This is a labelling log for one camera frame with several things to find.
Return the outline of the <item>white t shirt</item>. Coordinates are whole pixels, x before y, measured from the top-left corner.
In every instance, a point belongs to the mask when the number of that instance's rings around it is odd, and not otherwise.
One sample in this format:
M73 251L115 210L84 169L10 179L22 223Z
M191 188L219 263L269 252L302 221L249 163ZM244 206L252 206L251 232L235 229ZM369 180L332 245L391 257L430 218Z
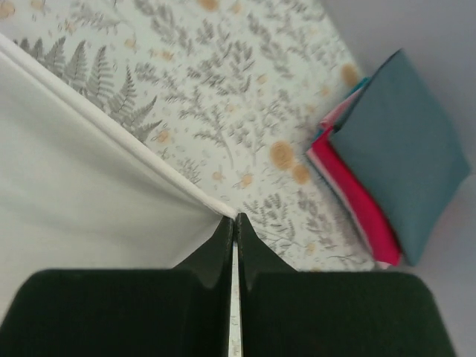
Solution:
M235 209L1 39L1 310L48 268L169 268Z

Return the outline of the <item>folded teal t shirt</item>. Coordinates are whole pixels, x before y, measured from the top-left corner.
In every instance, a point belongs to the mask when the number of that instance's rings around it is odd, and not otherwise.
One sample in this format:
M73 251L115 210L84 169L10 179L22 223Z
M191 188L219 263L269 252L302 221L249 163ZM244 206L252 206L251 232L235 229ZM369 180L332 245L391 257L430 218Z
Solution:
M329 141L415 266L470 166L451 119L403 50L370 78Z

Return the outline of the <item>floral patterned table mat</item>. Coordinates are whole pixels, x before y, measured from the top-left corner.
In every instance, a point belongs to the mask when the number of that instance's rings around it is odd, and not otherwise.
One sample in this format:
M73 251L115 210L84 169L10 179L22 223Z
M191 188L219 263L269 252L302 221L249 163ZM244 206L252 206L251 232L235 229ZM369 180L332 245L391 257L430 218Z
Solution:
M3 1L1 33L290 265L375 268L305 155L364 76L319 1Z

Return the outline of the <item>folded turquoise t shirt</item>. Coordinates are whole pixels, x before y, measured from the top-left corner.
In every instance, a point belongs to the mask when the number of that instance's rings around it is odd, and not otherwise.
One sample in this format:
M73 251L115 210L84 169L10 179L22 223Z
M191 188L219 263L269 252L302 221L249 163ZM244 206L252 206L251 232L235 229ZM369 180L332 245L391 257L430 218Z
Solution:
M352 95L353 93L357 92L360 90L362 87L365 87L366 84L370 81L370 77L364 77L362 78L350 91L349 95Z

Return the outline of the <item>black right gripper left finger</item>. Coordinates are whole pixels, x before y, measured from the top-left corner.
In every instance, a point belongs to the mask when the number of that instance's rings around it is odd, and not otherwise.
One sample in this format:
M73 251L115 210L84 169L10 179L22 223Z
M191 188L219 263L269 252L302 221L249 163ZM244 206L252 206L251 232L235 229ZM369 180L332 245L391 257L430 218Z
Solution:
M48 269L20 287L3 356L226 356L234 223L171 269Z

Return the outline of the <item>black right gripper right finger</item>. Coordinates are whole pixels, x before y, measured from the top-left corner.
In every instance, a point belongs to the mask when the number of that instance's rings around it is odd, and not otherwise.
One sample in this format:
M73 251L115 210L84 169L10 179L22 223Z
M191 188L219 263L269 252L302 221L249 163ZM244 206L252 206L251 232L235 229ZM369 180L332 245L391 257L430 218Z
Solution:
M415 268L296 271L237 220L245 356L473 356L475 218L447 213Z

